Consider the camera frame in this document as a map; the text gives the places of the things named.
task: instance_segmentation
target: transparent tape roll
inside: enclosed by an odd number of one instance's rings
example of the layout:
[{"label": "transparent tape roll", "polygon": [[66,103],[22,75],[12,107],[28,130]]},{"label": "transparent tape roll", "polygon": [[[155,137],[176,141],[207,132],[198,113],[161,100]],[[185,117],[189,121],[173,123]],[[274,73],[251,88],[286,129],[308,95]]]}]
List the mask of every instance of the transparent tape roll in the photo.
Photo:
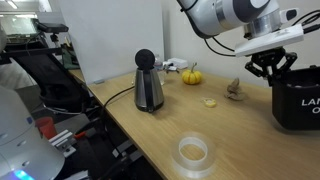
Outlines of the transparent tape roll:
[{"label": "transparent tape roll", "polygon": [[[199,159],[190,159],[182,153],[187,145],[193,145],[203,151]],[[197,132],[186,132],[176,138],[171,149],[173,166],[183,176],[199,179],[214,171],[215,147],[204,135]]]}]

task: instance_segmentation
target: white wall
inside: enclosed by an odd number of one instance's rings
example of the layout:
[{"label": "white wall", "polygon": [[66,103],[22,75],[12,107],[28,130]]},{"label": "white wall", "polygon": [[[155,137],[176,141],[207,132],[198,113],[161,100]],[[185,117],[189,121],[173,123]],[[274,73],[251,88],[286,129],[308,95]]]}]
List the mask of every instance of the white wall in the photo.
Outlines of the white wall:
[{"label": "white wall", "polygon": [[[320,1],[318,0],[278,0],[281,9],[299,7],[301,15],[309,11],[319,9]],[[180,12],[180,6],[176,0],[162,0],[163,21],[164,21],[164,43],[166,58],[182,58],[191,62],[198,62],[198,69],[204,72],[217,74],[224,77],[239,77],[241,81],[246,81],[258,85],[267,86],[267,82],[261,78],[255,77],[248,72],[244,66],[249,58],[228,58],[222,57],[211,52],[204,41],[200,39],[192,30],[192,27],[184,13]],[[298,53],[298,60],[293,69],[308,67],[311,64],[320,63],[318,60],[318,47],[320,40],[320,31],[305,36],[305,41],[286,46],[287,52],[294,51]],[[234,45],[243,41],[242,28],[232,30],[222,35],[219,39],[223,44],[234,48]],[[211,46],[216,50],[228,53],[218,47],[212,40],[209,40]]]}]

